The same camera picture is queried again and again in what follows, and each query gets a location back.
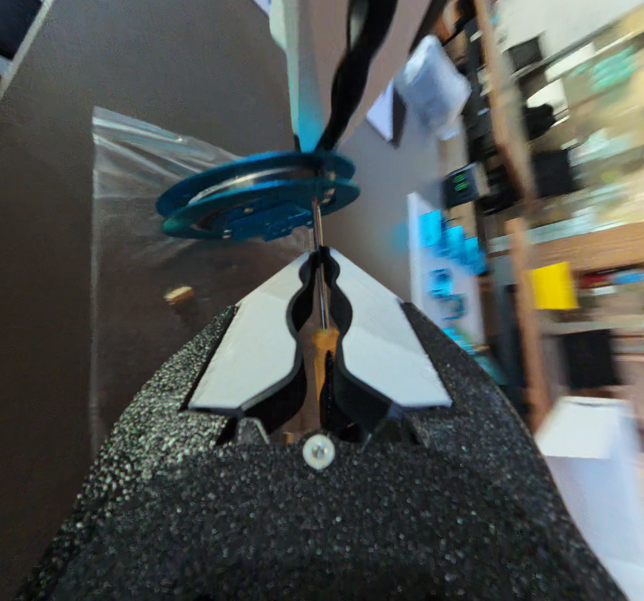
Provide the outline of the large clear plastic bag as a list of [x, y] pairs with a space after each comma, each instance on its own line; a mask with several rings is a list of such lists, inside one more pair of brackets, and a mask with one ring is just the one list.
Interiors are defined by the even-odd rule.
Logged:
[[[266, 243], [195, 241], [162, 232], [157, 199], [236, 156], [198, 139], [95, 107], [90, 423], [101, 445], [158, 368], [226, 307], [310, 250], [296, 228]], [[172, 307], [166, 292], [195, 297]]]

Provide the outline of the blue round turntable base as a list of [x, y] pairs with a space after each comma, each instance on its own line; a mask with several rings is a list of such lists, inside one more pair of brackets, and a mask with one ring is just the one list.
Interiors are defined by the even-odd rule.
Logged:
[[193, 174], [156, 202], [162, 231], [171, 237], [274, 241], [313, 227], [313, 203], [322, 216], [360, 195], [356, 166], [334, 152], [252, 155]]

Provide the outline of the grey desk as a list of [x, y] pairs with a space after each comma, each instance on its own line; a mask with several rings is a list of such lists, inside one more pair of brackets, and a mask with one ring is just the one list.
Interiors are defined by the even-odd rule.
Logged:
[[97, 449], [90, 404], [94, 106], [235, 153], [285, 148], [283, 55], [251, 0], [52, 0], [1, 85], [1, 599]]

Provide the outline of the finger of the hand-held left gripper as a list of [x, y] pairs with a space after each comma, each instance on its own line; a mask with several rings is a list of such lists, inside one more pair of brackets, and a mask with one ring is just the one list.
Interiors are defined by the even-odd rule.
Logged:
[[332, 86], [347, 48], [351, 0], [270, 0], [269, 26], [286, 55], [292, 129], [319, 148], [332, 117]]
[[317, 149], [333, 149], [365, 117], [410, 54], [429, 1], [351, 0], [348, 44], [332, 86], [332, 117]]

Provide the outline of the wide blue perforated bracket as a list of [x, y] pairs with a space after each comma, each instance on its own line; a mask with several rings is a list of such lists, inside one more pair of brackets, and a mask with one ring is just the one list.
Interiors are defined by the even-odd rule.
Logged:
[[442, 329], [443, 333], [450, 338], [456, 345], [464, 350], [469, 355], [476, 355], [476, 347], [472, 344], [469, 338], [460, 330], [454, 327], [446, 327]]

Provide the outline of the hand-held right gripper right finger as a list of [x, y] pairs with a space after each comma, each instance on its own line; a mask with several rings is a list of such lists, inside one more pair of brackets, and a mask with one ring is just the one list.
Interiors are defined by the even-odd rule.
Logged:
[[406, 313], [408, 303], [338, 251], [321, 248], [335, 352], [325, 357], [321, 426], [364, 437], [386, 420], [453, 409], [453, 398]]

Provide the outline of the yellow tool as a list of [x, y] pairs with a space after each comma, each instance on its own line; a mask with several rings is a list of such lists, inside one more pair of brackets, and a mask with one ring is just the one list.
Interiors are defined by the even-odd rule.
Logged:
[[318, 257], [317, 267], [317, 288], [320, 309], [320, 327], [312, 336], [315, 348], [314, 372], [316, 394], [318, 396], [318, 409], [320, 423], [325, 420], [325, 407], [323, 402], [323, 388], [326, 380], [326, 359], [329, 354], [335, 354], [338, 331], [331, 325], [328, 291], [325, 282], [325, 271], [323, 267], [323, 255], [321, 249], [323, 243], [323, 227], [321, 223], [321, 207], [317, 198], [312, 200], [312, 231], [315, 252]]

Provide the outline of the white foam sheet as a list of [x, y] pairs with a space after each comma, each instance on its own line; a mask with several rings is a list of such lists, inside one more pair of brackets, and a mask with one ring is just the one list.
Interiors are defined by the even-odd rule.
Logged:
[[[444, 217], [442, 245], [440, 248], [423, 248], [419, 237], [418, 219], [420, 215], [434, 210], [440, 210]], [[407, 196], [407, 215], [412, 304], [440, 329], [454, 327], [463, 332], [476, 348], [486, 345], [479, 276], [470, 275], [462, 263], [448, 259], [444, 249], [444, 233], [447, 227], [463, 225], [457, 223], [455, 219], [449, 219], [441, 209], [419, 193], [411, 193]], [[464, 233], [466, 238], [475, 237], [467, 235], [465, 228]], [[442, 317], [441, 300], [435, 299], [430, 292], [432, 271], [439, 268], [450, 269], [454, 284], [453, 294], [463, 294], [466, 297], [466, 313], [461, 319], [445, 321]]]

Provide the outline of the dark device with green display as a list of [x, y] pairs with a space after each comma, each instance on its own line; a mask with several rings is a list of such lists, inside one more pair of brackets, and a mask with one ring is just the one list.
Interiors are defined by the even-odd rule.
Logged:
[[489, 192], [484, 165], [473, 162], [450, 172], [441, 183], [442, 203], [446, 210], [476, 202]]

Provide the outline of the yellow tray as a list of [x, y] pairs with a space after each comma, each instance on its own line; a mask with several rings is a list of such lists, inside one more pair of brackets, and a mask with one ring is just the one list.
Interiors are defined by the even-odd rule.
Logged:
[[531, 269], [529, 278], [537, 310], [579, 309], [575, 278], [568, 261]]

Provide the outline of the white wrapped grey bundle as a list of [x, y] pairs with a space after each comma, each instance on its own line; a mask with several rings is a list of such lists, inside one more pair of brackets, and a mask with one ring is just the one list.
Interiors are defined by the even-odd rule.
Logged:
[[459, 133], [471, 85], [436, 36], [423, 38], [393, 83], [407, 109], [429, 133], [441, 141]]

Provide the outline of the black flat plate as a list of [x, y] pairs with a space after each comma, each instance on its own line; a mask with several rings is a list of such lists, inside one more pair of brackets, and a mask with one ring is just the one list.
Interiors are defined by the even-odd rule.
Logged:
[[390, 141], [393, 148], [398, 148], [400, 146], [400, 142], [404, 134], [406, 118], [407, 105], [398, 93], [398, 90], [394, 88], [391, 105], [392, 138]]

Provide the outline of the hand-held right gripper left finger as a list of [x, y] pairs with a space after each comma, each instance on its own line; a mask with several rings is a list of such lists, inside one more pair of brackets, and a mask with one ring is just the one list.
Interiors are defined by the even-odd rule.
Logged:
[[189, 411], [256, 418], [267, 434], [300, 412], [307, 395], [300, 331], [312, 314], [317, 268], [316, 254], [304, 253], [237, 303]]

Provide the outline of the wood-edged desk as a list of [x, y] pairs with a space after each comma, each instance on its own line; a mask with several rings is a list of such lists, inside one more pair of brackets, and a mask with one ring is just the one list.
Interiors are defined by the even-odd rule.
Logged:
[[502, 167], [519, 201], [537, 198], [522, 101], [497, 41], [490, 0], [450, 0], [443, 47], [471, 94], [462, 112], [469, 159], [485, 171]]
[[533, 269], [567, 262], [574, 272], [643, 265], [643, 223], [631, 223], [587, 234], [529, 242], [524, 234], [526, 267]]

